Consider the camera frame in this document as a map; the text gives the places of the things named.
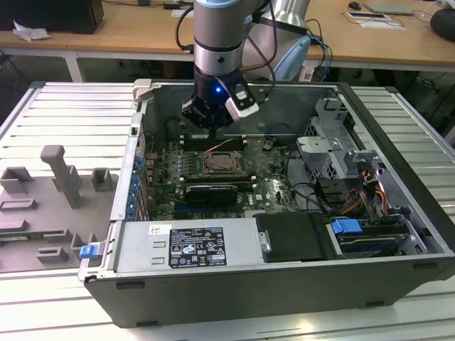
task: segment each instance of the cable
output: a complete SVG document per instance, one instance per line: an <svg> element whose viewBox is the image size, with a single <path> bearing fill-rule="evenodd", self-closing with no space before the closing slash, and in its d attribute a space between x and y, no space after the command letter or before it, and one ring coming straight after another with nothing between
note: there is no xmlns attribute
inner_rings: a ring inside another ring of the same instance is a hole
<svg viewBox="0 0 455 341"><path fill-rule="evenodd" d="M442 1L437 0L437 1L430 2L429 4L427 4L427 5L425 6L425 8L423 9L422 13L426 13L426 10L427 10L431 5L435 5L435 4L438 4L438 3L440 3L440 2L442 2Z"/></svg>
<svg viewBox="0 0 455 341"><path fill-rule="evenodd" d="M315 21L317 24L318 24L318 27L319 27L319 36L321 37L321 41L324 42L324 38L322 38L322 30L321 30L321 24L319 23L318 19L309 19L307 21L305 21L306 23L311 23L312 21Z"/></svg>
<svg viewBox="0 0 455 341"><path fill-rule="evenodd" d="M139 139L140 139L141 136L144 135L144 134L152 134L152 132L149 131L149 130L143 130L143 131L139 134L139 136L137 137L138 143L139 143Z"/></svg>
<svg viewBox="0 0 455 341"><path fill-rule="evenodd" d="M434 81L434 80L440 80L441 78L443 78L443 76L445 76L447 74L447 72L444 72L442 75L436 77L436 78L426 78L426 77L422 77L421 75L418 75L419 78L422 78L423 80L429 80L429 81Z"/></svg>
<svg viewBox="0 0 455 341"><path fill-rule="evenodd" d="M220 148L223 144L226 144L227 142L231 142L231 141L233 141L233 139L225 140L225 141L221 142L220 144L217 144L216 146L208 149L207 151L204 151L203 154L206 154L206 153L209 153L211 151L214 151L216 148Z"/></svg>
<svg viewBox="0 0 455 341"><path fill-rule="evenodd" d="M285 169L284 169L284 176L289 184L289 187L292 188L294 190L294 192L299 196L299 197L302 197L303 199L305 199L307 202L312 202L313 204L315 204L317 207L319 207L321 210L324 210L324 208L322 207L321 203L319 203L318 201L314 200L314 199L311 199L310 198L310 195L305 195L303 193L300 193L297 189L296 189L296 186L298 185L303 185L303 184L307 184L307 183L296 183L295 185L292 185L291 182L289 181L289 178L287 176L287 171L288 171L288 167L289 167L289 161L291 160L291 155L292 153L294 152L294 149L295 149L296 145L293 144L292 147L291 147L291 150L289 151L289 154L287 156L287 159L286 159L286 165L285 165Z"/></svg>
<svg viewBox="0 0 455 341"><path fill-rule="evenodd" d="M174 198L173 201L178 201L178 202L181 202L181 203L184 204L184 205L187 205L186 202L184 202L184 201L182 201L182 200L179 200L179 199L176 199L176 198Z"/></svg>
<svg viewBox="0 0 455 341"><path fill-rule="evenodd" d="M189 6L183 13L182 15L180 16L180 18L178 18L178 22L177 22L177 27L176 27L176 43L177 45L179 46L179 48L182 50L182 51L192 51L193 49L193 45L190 44L190 45L182 45L181 42L180 42L180 26L184 20L184 18L194 9L194 5L191 5Z"/></svg>
<svg viewBox="0 0 455 341"><path fill-rule="evenodd" d="M272 16L272 25L273 25L273 40L274 40L273 55L266 63L241 67L240 68L240 72L247 72L247 71L253 71L253 70L261 69L264 66L270 65L275 60L275 58L277 57L277 54L278 54L277 21L275 19L275 13L274 13L274 10L273 10L273 3L272 2L269 2L269 7L270 7L270 15Z"/></svg>
<svg viewBox="0 0 455 341"><path fill-rule="evenodd" d="M429 22L430 22L430 20L423 20L423 19L421 19L421 18L424 17L424 14L426 14L426 15L428 15L428 16L433 16L433 14L430 14L430 13L427 13L427 12L423 12L423 11L413 11L413 12L414 12L414 17L415 17L417 20L423 21L424 23L429 23ZM422 15L420 16L421 18L419 18L419 16L416 16L416 15L415 15L415 12L421 12L421 13L422 13Z"/></svg>
<svg viewBox="0 0 455 341"><path fill-rule="evenodd" d="M327 64L326 64L326 71L324 72L322 78L321 78L321 81L323 82L326 77L328 76L328 71L330 70L330 66L332 64L332 59L333 59L333 51L331 49L330 46L328 46L327 44L323 43L321 39L319 39L318 37L316 37L315 35L309 35L309 37L313 40L315 40L316 42L318 42L318 44L323 48L323 50L325 50L325 55L327 55Z"/></svg>
<svg viewBox="0 0 455 341"><path fill-rule="evenodd" d="M105 2L106 4L109 5L123 5L123 6L134 6L134 7L148 7L149 9L155 9L156 7L164 6L164 4L154 4L154 5L148 5L148 6L140 6L138 4L128 4L126 2L120 2L120 1L110 1L110 0L102 0L102 2Z"/></svg>
<svg viewBox="0 0 455 341"><path fill-rule="evenodd" d="M321 37L321 41L324 42L324 38L322 36L322 29L321 29L321 24L319 23L319 21L317 19L309 19L307 21L305 21L306 23L309 23L309 22L312 22L312 21L315 21L317 22L318 24L318 27L319 27L319 36ZM312 36L315 36L313 34L313 32L311 32L311 29L308 27L308 32L312 35ZM322 59L321 59L321 62L319 63L319 65L314 69L314 73L316 73L322 66L322 63L324 63L324 60L326 59L326 50L324 49L324 47L319 44L321 46L321 49L322 49Z"/></svg>
<svg viewBox="0 0 455 341"><path fill-rule="evenodd" d="M437 105L436 109L432 112L431 115L429 115L429 118L428 118L428 122L430 122L433 118L433 116L436 114L436 112L438 111L438 109L441 107L441 105L443 105L443 103L446 101L446 99L449 97L449 95L451 94L452 91L454 91L455 89L455 84L452 85L452 88L446 93L446 95L444 96L444 98L442 99L442 101L440 101L440 103Z"/></svg>
<svg viewBox="0 0 455 341"><path fill-rule="evenodd" d="M275 73L275 70L273 70L273 67L268 63L267 58L265 57L264 53L259 49L259 46L256 45L256 43L252 40L250 35L247 35L247 39L252 45L253 48L257 51L257 54L262 58L262 61L267 64L267 67L270 71L270 74L272 75L272 85L269 88L269 91L266 93L265 98L268 98L270 94L272 93L272 90L275 88L275 84L277 83L277 74Z"/></svg>
<svg viewBox="0 0 455 341"><path fill-rule="evenodd" d="M293 130L288 124L286 123L283 123L283 122L279 122L279 123L275 123L273 124L271 127L268 128L268 130L265 131L265 136L272 136L274 134L272 134L272 128L276 127L276 126L285 126L286 128L288 128L295 136L299 137L299 135L296 133L295 130Z"/></svg>

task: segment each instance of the wooden desk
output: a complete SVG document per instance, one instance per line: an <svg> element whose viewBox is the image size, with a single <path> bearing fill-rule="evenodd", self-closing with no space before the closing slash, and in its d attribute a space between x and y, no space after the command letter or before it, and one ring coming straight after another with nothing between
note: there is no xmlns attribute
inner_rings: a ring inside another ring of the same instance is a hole
<svg viewBox="0 0 455 341"><path fill-rule="evenodd" d="M306 19L317 18L321 23L324 40L333 50L332 66L455 72L455 43L439 37L428 23L414 16L398 16L406 31L363 28L349 22L342 14L350 10L349 2L312 0L306 14ZM400 3L416 11L428 4L417 0L400 0ZM0 48L14 55L65 58L71 76L77 82L83 80L78 58L193 60L192 55L183 53L175 44L178 19L171 17L170 11L106 3L103 6L104 21L93 35L51 32L49 40L28 43L12 32L0 32ZM434 13L438 9L438 6L430 6L427 11ZM318 34L316 23L310 23L309 27ZM193 40L193 19L187 18L183 22L181 40L185 43ZM321 58L321 49L311 46L306 67L314 67Z"/></svg>

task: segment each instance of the warning label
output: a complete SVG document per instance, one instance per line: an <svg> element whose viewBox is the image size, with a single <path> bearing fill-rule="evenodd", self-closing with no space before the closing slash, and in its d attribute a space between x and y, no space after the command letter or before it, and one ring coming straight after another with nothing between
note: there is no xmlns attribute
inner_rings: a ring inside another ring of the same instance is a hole
<svg viewBox="0 0 455 341"><path fill-rule="evenodd" d="M169 266L173 269L226 265L222 227L172 229L169 234Z"/></svg>

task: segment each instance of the black cover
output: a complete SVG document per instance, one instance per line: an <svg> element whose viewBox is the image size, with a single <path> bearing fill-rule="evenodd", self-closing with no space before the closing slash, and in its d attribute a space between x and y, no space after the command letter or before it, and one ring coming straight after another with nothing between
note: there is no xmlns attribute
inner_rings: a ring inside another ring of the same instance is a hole
<svg viewBox="0 0 455 341"><path fill-rule="evenodd" d="M30 28L92 34L104 11L101 0L0 0L0 30L14 28L13 20Z"/></svg>
<svg viewBox="0 0 455 341"><path fill-rule="evenodd" d="M285 212L257 215L259 232L266 232L271 251L267 263L334 259L327 232L327 216L319 212Z"/></svg>

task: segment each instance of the red wire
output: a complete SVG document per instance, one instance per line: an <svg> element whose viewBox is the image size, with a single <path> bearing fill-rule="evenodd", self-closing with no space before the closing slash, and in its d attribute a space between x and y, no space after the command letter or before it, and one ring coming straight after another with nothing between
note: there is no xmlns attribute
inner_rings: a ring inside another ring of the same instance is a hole
<svg viewBox="0 0 455 341"><path fill-rule="evenodd" d="M346 194L346 202L345 202L345 204L344 204L345 206L348 204L349 195L351 195L351 193L353 193L353 192L357 192L357 190L356 190L355 188L353 188L352 190L350 190L350 191L348 192L348 194Z"/></svg>

